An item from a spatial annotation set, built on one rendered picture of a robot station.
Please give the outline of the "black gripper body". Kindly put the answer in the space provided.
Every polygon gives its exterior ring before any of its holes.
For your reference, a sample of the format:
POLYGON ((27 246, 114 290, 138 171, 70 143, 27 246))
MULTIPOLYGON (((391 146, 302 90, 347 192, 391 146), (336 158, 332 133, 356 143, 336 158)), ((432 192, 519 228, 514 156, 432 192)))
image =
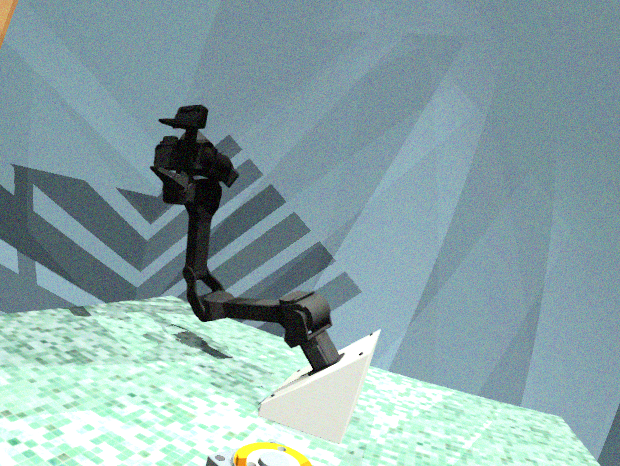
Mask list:
MULTIPOLYGON (((180 107, 177 113, 198 112, 198 127, 181 128, 186 130, 183 144, 179 146, 176 173, 187 177, 188 173, 208 177, 214 174, 219 165, 216 148, 207 148, 204 143, 196 143, 198 129, 205 129, 208 110, 202 105, 180 107)), ((190 183, 186 194, 163 193, 163 202, 168 204, 190 205, 194 202, 196 184, 190 183)))

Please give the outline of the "orange round plate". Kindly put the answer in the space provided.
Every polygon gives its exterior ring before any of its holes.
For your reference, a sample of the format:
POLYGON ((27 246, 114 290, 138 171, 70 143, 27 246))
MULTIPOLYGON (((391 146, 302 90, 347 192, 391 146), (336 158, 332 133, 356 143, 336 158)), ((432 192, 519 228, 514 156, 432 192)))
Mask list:
POLYGON ((233 457, 233 466, 259 466, 260 455, 264 452, 277 452, 288 457, 290 466, 312 466, 305 455, 290 447, 275 443, 253 443, 242 446, 233 457))

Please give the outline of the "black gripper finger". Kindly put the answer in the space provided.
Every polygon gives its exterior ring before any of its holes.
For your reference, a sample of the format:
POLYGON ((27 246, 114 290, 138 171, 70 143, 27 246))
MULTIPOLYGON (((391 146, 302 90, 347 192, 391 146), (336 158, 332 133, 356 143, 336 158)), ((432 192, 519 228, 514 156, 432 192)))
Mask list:
POLYGON ((158 122, 169 125, 173 128, 190 128, 190 127, 198 127, 199 123, 198 112, 189 112, 189 113, 177 113, 174 119, 164 118, 159 119, 158 122))
POLYGON ((150 170, 163 182, 162 192, 171 194, 186 194, 188 177, 181 176, 158 166, 150 166, 150 170))

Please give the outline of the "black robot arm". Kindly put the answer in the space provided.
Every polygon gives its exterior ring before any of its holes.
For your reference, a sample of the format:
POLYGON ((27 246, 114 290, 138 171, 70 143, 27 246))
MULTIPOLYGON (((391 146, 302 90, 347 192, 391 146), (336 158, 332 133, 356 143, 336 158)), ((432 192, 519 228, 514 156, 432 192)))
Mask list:
MULTIPOLYGON (((186 132, 185 132, 186 133, 186 132)), ((164 136, 155 148, 154 166, 168 171, 176 170, 179 146, 185 133, 164 136)), ((326 329, 333 326, 330 306, 323 295, 293 291, 278 300, 236 298, 224 291, 222 284, 210 273, 207 261, 211 219, 218 210, 222 181, 230 188, 239 176, 227 155, 217 152, 219 165, 207 179, 194 179, 188 173, 188 184, 196 184, 194 202, 185 205, 188 212, 186 263, 182 270, 187 284, 187 299, 195 316, 201 322, 224 318, 274 322, 285 329, 284 341, 291 348, 300 346, 312 371, 309 376, 339 363, 346 353, 339 354, 326 329), (197 296, 196 280, 202 281, 213 292, 197 296), (311 331, 312 333, 308 334, 311 331)))

